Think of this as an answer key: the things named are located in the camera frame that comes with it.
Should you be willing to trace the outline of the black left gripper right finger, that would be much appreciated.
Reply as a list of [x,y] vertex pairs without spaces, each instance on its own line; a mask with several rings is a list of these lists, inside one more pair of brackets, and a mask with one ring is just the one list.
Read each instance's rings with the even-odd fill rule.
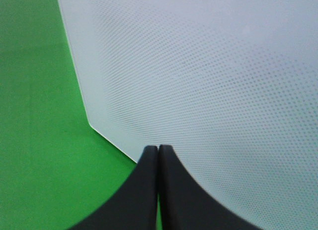
[[256,230],[211,197],[170,145],[159,147],[158,192],[164,230]]

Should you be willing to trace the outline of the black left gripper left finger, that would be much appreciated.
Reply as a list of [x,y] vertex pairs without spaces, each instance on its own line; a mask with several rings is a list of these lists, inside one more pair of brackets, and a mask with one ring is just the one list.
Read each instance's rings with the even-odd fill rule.
[[155,230],[157,221],[158,148],[146,146],[119,189],[72,230]]

